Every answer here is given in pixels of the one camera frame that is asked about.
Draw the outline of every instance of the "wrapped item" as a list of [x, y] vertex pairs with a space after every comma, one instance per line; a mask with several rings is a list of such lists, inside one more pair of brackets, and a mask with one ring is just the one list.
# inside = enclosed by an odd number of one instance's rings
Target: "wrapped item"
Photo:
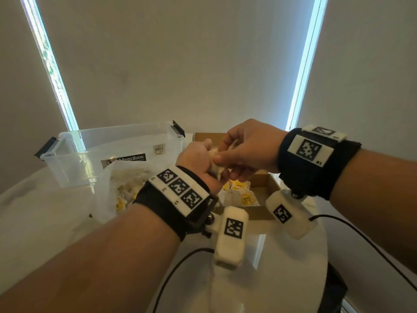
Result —
[[97, 177], [91, 215], [104, 224], [123, 213], [135, 200], [143, 184], [169, 166], [170, 163], [164, 161], [112, 162]]
[[255, 194], [249, 190], [250, 187], [249, 181], [229, 180], [218, 194], [219, 202], [223, 206], [259, 206]]

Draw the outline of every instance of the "tabletop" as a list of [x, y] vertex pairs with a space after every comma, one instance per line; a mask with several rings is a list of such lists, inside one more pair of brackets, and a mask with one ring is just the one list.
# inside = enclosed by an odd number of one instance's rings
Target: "tabletop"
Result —
[[[47, 167], [0, 195], [0, 293], [101, 226], [88, 217], [93, 196], [92, 186], [60, 188]], [[304, 205], [317, 213], [312, 198]], [[322, 223], [300, 241], [275, 221], [250, 221], [248, 233], [241, 268], [224, 271], [211, 254], [192, 256], [170, 280], [158, 311], [317, 312], [327, 272]], [[171, 268], [188, 252], [212, 246], [212, 239], [188, 235]]]

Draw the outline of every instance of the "clear plastic container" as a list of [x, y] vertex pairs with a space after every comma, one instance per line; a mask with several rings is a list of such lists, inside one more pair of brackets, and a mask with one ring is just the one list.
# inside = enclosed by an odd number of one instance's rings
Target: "clear plastic container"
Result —
[[169, 164], [182, 151], [183, 136], [172, 122], [132, 124], [60, 133], [40, 159], [52, 170], [62, 188], [96, 182], [103, 165], [112, 158]]

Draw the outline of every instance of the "cardboard box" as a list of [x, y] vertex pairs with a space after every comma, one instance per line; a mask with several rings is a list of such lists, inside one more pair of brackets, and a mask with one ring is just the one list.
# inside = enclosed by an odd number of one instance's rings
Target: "cardboard box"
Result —
[[[225, 133], [195, 133], [193, 141], [203, 142], [206, 138], [210, 138], [213, 142], [213, 148], [216, 148], [223, 140]], [[275, 191], [280, 190], [275, 178], [266, 170], [257, 171], [250, 179], [251, 188], [260, 206], [246, 206], [240, 207], [248, 212], [250, 220], [274, 220], [274, 217], [269, 213], [265, 206], [265, 201]], [[216, 208], [214, 213], [222, 215], [224, 208]]]

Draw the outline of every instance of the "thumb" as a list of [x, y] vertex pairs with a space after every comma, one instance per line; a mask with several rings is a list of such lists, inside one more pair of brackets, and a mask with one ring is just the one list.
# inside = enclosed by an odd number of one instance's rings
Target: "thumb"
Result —
[[213, 163], [218, 166], [227, 167], [230, 165], [236, 165], [241, 161], [241, 149], [239, 146], [235, 149], [228, 150], [225, 152], [219, 152], [213, 156]]

